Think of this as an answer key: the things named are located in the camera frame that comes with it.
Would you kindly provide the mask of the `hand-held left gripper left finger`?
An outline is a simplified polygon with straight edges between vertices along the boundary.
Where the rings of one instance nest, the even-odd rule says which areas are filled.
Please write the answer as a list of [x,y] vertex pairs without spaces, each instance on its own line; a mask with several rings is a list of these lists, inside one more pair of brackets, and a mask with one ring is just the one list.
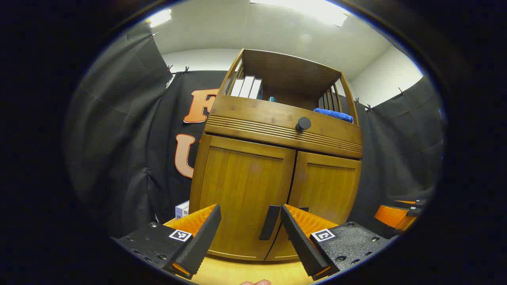
[[145,263],[192,279],[208,254],[220,222],[220,205],[212,204],[172,222],[150,222],[114,241]]

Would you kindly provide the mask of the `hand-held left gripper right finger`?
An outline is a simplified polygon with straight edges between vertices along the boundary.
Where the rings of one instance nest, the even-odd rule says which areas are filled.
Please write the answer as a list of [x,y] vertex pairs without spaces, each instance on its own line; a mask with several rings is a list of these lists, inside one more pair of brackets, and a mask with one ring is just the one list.
[[356,267],[398,238],[386,239],[353,221],[338,225],[288,204],[281,206],[281,222],[313,280]]

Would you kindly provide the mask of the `wooden cabinet door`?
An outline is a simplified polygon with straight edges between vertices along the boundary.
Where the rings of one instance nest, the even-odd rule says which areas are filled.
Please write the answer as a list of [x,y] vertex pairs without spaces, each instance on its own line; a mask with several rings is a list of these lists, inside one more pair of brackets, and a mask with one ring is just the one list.
[[221,221],[211,255],[264,261],[288,200],[296,151],[203,135],[193,171],[190,212],[217,204]]
[[355,202],[360,172],[360,160],[296,151],[286,201],[341,224]]

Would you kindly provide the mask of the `wooden double-door shoe cabinet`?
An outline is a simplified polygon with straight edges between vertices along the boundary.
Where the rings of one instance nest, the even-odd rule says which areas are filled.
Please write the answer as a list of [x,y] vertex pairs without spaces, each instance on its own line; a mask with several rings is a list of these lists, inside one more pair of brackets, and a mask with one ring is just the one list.
[[[315,108],[322,108],[343,112],[353,117],[353,124],[360,126],[353,95],[345,75],[338,70],[282,53],[243,49],[223,79],[217,96],[230,96],[230,90],[235,80],[244,79],[245,76],[255,76],[255,78],[262,79],[261,101],[268,101],[270,96],[274,96],[277,99],[275,103],[311,111]],[[226,138],[250,141],[233,137]],[[250,142],[289,148],[295,151],[306,151],[257,141]],[[289,236],[281,223],[281,208],[279,218],[279,229],[264,261],[275,262],[297,258]]]

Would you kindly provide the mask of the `small white box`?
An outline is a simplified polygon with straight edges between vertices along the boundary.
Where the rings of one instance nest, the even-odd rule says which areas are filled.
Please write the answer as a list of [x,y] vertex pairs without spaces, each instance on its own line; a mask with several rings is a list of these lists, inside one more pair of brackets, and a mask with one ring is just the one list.
[[183,203],[178,204],[175,207],[175,219],[176,220],[188,216],[188,214],[189,214],[189,203],[190,203],[190,201],[187,200],[187,201],[185,201]]

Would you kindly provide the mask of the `blue folded cloth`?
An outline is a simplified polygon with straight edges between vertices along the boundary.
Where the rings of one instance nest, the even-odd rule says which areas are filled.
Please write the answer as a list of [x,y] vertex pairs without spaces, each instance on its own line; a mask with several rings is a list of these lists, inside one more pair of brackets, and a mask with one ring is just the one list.
[[318,112],[319,114],[323,114],[323,115],[326,115],[326,116],[331,116],[331,117],[334,117],[334,118],[337,118],[337,119],[349,122],[351,124],[354,123],[353,117],[351,117],[350,115],[348,115],[346,113],[343,113],[343,112],[337,112],[337,111],[333,111],[333,110],[326,110],[326,109],[322,109],[322,108],[315,108],[313,110],[313,112]]

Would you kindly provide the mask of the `black backdrop cloth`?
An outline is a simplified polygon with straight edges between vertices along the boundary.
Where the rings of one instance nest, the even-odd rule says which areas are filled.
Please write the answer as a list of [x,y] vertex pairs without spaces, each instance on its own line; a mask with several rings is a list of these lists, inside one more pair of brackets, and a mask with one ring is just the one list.
[[[184,123],[192,92],[219,88],[224,70],[170,75],[151,31],[133,27],[112,42],[78,85],[65,125],[65,158],[77,197],[116,238],[175,217],[191,179],[174,164],[176,136],[190,135],[183,161],[195,164],[204,123]],[[362,173],[349,220],[389,235],[374,218],[393,200],[427,199],[435,190],[447,127],[426,77],[404,94],[358,106]]]

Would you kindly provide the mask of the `wooden drawer with black knob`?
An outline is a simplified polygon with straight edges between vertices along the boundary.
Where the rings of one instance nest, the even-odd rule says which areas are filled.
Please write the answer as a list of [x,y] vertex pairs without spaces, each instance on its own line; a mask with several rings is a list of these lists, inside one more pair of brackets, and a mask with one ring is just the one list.
[[350,159],[363,157],[360,126],[311,110],[257,99],[217,96],[204,133]]

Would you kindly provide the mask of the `large ceiling light panel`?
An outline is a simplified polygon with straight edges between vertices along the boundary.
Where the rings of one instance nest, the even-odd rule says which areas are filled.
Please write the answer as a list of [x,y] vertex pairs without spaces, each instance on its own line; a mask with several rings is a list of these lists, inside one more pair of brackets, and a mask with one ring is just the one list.
[[297,11],[341,27],[350,11],[327,0],[250,0],[251,4],[269,5]]

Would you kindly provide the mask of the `small ceiling light panel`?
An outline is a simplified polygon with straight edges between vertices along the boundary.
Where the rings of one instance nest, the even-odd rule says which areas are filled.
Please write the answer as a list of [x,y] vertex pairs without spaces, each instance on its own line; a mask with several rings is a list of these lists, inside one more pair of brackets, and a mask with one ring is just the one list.
[[147,24],[149,24],[150,28],[154,28],[165,22],[170,21],[171,19],[172,19],[172,10],[167,8],[152,14],[145,21],[147,22]]

